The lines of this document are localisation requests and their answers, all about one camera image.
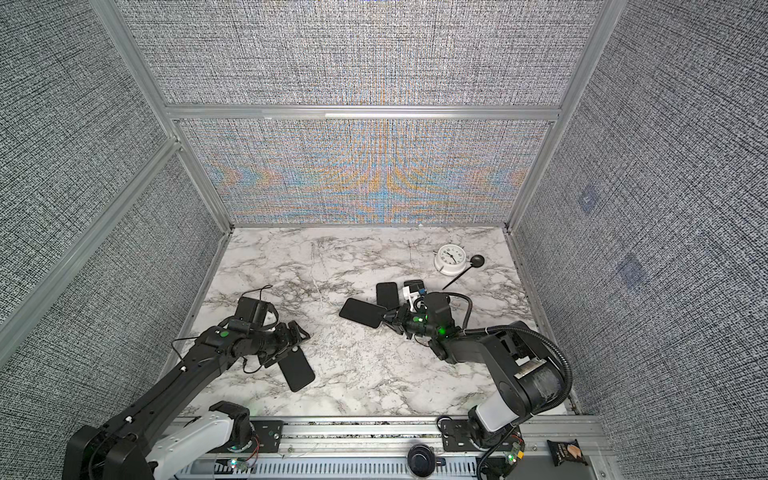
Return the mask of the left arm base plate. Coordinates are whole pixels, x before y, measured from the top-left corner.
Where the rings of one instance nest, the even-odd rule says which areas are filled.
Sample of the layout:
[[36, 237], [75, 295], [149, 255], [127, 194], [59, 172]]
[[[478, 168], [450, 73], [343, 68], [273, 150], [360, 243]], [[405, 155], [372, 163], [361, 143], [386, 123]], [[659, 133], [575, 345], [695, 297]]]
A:
[[282, 420], [251, 420], [251, 435], [243, 445], [232, 445], [228, 452], [238, 454], [277, 453], [282, 441], [285, 423]]

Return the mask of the black phone screen up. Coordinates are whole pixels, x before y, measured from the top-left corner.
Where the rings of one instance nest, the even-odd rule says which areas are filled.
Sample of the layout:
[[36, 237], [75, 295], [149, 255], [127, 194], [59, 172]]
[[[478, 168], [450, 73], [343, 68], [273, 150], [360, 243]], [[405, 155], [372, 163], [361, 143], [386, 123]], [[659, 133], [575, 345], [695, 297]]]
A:
[[376, 304], [386, 310], [397, 310], [401, 303], [399, 288], [395, 282], [382, 282], [376, 285]]
[[387, 309], [358, 299], [349, 298], [342, 306], [339, 316], [342, 319], [377, 329], [380, 327]]

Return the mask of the black phone case front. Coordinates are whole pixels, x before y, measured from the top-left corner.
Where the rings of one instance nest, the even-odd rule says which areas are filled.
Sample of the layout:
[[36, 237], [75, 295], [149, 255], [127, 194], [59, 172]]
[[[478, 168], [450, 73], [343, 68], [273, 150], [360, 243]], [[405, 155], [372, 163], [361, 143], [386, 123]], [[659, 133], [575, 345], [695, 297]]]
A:
[[278, 361], [278, 366], [291, 392], [299, 392], [316, 379], [314, 370], [299, 346], [291, 347]]

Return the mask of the black phone front screen up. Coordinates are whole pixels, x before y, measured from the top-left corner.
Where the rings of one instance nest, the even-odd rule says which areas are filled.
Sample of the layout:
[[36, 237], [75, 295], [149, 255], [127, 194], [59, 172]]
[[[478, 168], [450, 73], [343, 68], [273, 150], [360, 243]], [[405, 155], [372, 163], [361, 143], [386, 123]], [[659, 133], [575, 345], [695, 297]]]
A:
[[349, 298], [342, 306], [339, 316], [342, 319], [377, 329], [380, 327], [387, 309], [358, 299]]

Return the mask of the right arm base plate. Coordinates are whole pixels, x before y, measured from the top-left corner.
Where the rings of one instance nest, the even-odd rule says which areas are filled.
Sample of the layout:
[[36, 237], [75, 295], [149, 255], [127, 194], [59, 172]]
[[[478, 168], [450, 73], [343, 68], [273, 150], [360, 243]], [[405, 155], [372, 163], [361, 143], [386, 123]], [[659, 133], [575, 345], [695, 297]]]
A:
[[467, 419], [440, 417], [437, 427], [441, 434], [443, 450], [448, 453], [479, 452], [472, 439], [472, 429]]

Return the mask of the black screen purple phone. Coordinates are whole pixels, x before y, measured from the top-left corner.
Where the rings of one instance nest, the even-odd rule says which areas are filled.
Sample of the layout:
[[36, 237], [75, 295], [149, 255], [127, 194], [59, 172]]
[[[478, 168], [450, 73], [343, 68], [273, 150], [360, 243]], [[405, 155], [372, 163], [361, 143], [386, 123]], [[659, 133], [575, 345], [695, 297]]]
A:
[[419, 279], [406, 280], [403, 282], [403, 291], [405, 295], [423, 294], [425, 292], [425, 284]]

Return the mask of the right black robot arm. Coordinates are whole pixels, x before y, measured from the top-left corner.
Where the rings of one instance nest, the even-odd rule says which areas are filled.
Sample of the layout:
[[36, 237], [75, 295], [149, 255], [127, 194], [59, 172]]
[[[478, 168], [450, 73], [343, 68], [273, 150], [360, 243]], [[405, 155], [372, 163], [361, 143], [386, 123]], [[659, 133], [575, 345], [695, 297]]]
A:
[[552, 340], [523, 322], [467, 329], [403, 306], [384, 313], [382, 323], [407, 338], [426, 338], [442, 361], [486, 367], [496, 392], [470, 409], [466, 427], [466, 434], [481, 449], [499, 443], [533, 416], [559, 406], [570, 394], [569, 361]]

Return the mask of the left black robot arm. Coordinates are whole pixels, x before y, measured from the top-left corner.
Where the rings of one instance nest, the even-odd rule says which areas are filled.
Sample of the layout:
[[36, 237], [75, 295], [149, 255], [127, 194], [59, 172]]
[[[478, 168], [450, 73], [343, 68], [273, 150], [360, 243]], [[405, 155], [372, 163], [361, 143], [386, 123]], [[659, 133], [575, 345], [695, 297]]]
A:
[[221, 322], [196, 337], [179, 364], [147, 393], [102, 426], [84, 426], [68, 441], [65, 479], [169, 479], [201, 455], [222, 446], [239, 449], [252, 438], [249, 411], [219, 402], [198, 422], [167, 439], [178, 414], [241, 357], [279, 364], [293, 391], [314, 373], [300, 345], [310, 335], [296, 322], [266, 328], [242, 320]]

